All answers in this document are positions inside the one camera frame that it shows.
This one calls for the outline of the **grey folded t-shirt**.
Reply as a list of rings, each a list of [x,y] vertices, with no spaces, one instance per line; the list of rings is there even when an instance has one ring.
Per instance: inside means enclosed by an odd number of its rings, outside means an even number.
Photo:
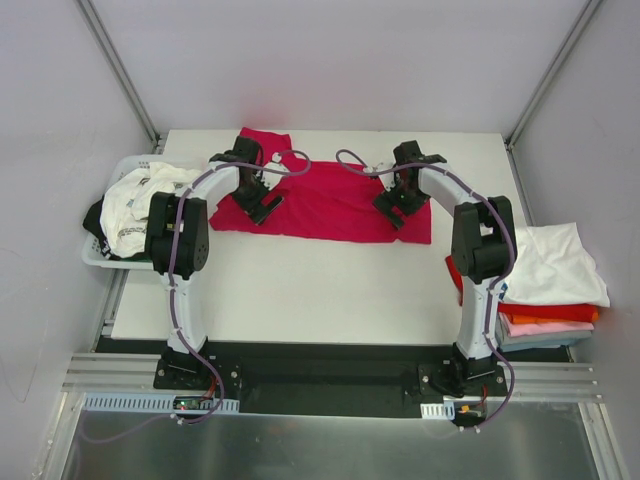
[[[500,321],[496,326],[496,337],[498,338],[500,347],[504,351],[520,351],[520,350],[528,350],[534,348],[555,348],[561,346],[571,346],[575,343],[578,343],[582,340],[588,339],[591,337],[592,332],[589,332],[585,335],[578,336],[569,336],[559,335],[559,336],[529,336],[529,337],[516,337],[512,338],[507,335],[504,328],[501,326],[503,322],[508,321]]]

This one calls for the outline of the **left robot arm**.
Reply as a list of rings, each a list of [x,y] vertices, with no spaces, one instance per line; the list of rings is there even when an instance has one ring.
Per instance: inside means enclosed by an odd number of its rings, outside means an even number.
[[[214,155],[187,186],[151,197],[145,254],[167,291],[171,321],[160,369],[167,376],[177,374],[189,388],[205,386],[212,374],[196,294],[198,273],[209,256],[209,218],[230,197],[253,224],[262,225],[282,202],[280,196],[264,202],[274,188],[265,180],[267,173],[281,177],[289,171],[267,164],[259,142],[238,136],[231,149]]]

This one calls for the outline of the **black garment in basket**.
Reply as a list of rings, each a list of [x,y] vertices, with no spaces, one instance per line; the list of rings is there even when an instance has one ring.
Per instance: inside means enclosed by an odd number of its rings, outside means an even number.
[[[99,238],[103,234],[101,227],[101,214],[103,207],[104,197],[101,197],[98,201],[92,204],[82,221],[83,228],[91,233],[94,237]]]

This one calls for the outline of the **white folded t-shirt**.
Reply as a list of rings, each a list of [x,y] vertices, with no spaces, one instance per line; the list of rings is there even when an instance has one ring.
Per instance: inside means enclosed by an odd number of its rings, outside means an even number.
[[[505,278],[506,304],[608,308],[610,298],[575,223],[515,230],[517,259]]]

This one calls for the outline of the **white plastic laundry basket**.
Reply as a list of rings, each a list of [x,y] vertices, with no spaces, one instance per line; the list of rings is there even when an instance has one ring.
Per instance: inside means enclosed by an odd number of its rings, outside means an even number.
[[[206,161],[202,158],[197,157],[152,154],[128,156],[120,160],[116,165],[106,191],[117,181],[122,179],[126,174],[139,167],[148,167],[151,162],[165,162],[173,166],[185,169],[197,169],[201,170],[201,174],[203,170],[206,169]],[[178,190],[174,194],[181,193],[182,190],[188,185],[185,185],[182,189]],[[104,234],[102,234],[99,238],[96,238],[88,232],[87,239],[81,253],[81,258],[87,265],[106,269],[151,270],[153,268],[151,260],[147,255],[145,255],[144,252],[142,254],[137,254],[134,257],[125,259],[111,254],[109,247],[107,246],[106,237]]]

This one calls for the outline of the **aluminium frame post left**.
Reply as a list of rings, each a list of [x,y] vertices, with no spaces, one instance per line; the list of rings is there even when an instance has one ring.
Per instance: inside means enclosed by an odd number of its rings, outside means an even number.
[[[145,137],[149,141],[151,152],[157,153],[163,137],[144,105],[142,97],[101,18],[95,2],[91,0],[75,0],[74,4],[108,64]]]

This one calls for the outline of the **aluminium front rail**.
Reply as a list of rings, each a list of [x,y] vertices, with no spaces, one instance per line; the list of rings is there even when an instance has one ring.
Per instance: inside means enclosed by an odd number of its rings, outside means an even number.
[[[148,392],[157,354],[77,353],[72,356],[63,388],[68,391]],[[585,363],[511,363],[514,398],[519,401],[602,403],[604,394],[594,367]]]

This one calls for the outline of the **red folded t-shirt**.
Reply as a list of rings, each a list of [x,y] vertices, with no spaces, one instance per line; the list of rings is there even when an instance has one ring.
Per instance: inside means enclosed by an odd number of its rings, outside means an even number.
[[[517,314],[545,318],[592,320],[593,323],[599,319],[598,308],[589,304],[531,306],[500,303],[498,312],[505,315]]]

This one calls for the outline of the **magenta t-shirt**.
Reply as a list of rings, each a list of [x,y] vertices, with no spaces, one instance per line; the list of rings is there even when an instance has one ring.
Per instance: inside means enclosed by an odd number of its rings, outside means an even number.
[[[432,215],[429,204],[404,219],[397,229],[373,205],[383,191],[381,182],[348,172],[334,162],[316,161],[309,173],[285,177],[269,193],[282,203],[263,224],[255,224],[228,196],[210,217],[215,231],[346,241],[354,243],[404,243],[429,245]]]

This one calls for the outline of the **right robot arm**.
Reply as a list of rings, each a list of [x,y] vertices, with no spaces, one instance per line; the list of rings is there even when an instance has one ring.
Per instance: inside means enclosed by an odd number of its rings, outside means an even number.
[[[453,220],[450,255],[463,280],[462,319],[451,359],[430,382],[470,395],[497,369],[498,296],[517,258],[512,205],[504,196],[477,193],[443,156],[423,154],[415,140],[395,147],[393,156],[392,167],[375,169],[384,190],[374,207],[397,229],[429,200]]]

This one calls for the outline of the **pink folded t-shirt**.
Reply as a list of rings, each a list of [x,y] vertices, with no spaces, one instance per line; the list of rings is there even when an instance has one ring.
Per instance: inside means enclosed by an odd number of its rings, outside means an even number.
[[[503,322],[501,326],[509,337],[529,337],[529,336],[559,336],[569,335],[578,336],[585,335],[594,330],[594,326],[590,323],[582,322],[559,322],[559,323],[542,323],[542,324],[511,324]]]

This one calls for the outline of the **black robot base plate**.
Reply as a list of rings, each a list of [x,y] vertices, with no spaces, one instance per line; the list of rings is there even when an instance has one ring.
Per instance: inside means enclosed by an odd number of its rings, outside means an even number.
[[[496,358],[464,361],[450,346],[208,342],[164,351],[158,390],[214,390],[243,413],[416,418],[423,404],[506,397]]]

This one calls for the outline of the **white floral print t-shirt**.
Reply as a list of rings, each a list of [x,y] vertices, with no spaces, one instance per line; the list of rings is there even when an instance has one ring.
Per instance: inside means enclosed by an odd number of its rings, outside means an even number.
[[[197,169],[151,162],[111,186],[104,195],[100,214],[100,227],[110,253],[122,259],[142,254],[152,196],[174,194],[200,174]]]

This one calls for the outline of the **aluminium frame post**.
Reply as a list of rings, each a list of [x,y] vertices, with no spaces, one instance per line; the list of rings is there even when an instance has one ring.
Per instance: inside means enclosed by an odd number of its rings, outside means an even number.
[[[151,152],[157,153],[163,137],[144,105],[142,97],[101,18],[95,2],[91,0],[75,0],[74,4],[108,64],[145,137],[149,141]]]
[[[578,15],[572,22],[568,32],[563,37],[551,61],[537,82],[513,128],[505,136],[504,142],[508,152],[514,149],[534,114],[541,106],[554,82],[559,77],[580,40],[604,4],[604,0],[588,0],[581,6]]]

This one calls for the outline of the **aluminium frame post right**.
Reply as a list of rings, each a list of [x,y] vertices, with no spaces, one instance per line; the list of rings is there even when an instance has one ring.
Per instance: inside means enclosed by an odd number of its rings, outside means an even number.
[[[568,32],[563,37],[551,61],[537,82],[513,128],[505,136],[504,142],[508,152],[514,149],[534,114],[541,106],[554,82],[559,77],[580,40],[604,4],[604,0],[588,0],[581,6],[578,15],[572,22]]]

